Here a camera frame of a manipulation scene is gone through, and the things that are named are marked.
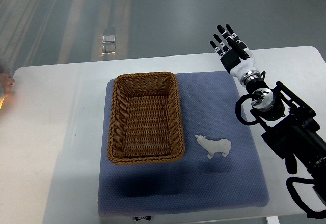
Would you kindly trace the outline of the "person's hand at edge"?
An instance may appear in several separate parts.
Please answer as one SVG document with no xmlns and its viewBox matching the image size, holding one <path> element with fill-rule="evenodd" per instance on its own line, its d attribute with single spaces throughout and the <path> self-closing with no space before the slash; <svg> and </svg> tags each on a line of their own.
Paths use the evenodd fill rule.
<svg viewBox="0 0 326 224">
<path fill-rule="evenodd" d="M 12 86 L 15 84 L 15 80 L 11 73 L 1 73 L 1 87 L 4 94 L 8 94 L 11 91 Z"/>
</svg>

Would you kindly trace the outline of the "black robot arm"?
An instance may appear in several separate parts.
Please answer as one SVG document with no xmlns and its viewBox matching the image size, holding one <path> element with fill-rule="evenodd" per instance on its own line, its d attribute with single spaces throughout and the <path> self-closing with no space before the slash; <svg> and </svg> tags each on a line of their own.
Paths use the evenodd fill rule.
<svg viewBox="0 0 326 224">
<path fill-rule="evenodd" d="M 240 97 L 235 114 L 244 125 L 260 124 L 268 146 L 283 160 L 288 173 L 286 186 L 292 199 L 308 218 L 324 219 L 303 202 L 294 183 L 309 184 L 325 201 L 325 141 L 317 134 L 316 112 L 281 82 L 270 89 L 264 73 L 246 72 L 240 79 L 247 94 Z"/>
</svg>

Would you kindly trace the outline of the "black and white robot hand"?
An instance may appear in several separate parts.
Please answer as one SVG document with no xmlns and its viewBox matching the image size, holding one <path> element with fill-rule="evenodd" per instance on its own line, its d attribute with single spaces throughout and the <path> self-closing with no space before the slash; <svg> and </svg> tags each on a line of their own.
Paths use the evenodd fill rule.
<svg viewBox="0 0 326 224">
<path fill-rule="evenodd" d="M 239 38 L 230 25 L 217 26 L 219 34 L 214 34 L 210 45 L 220 57 L 225 70 L 236 77 L 242 86 L 251 80 L 261 78 L 255 67 L 255 58 L 246 44 Z"/>
</svg>

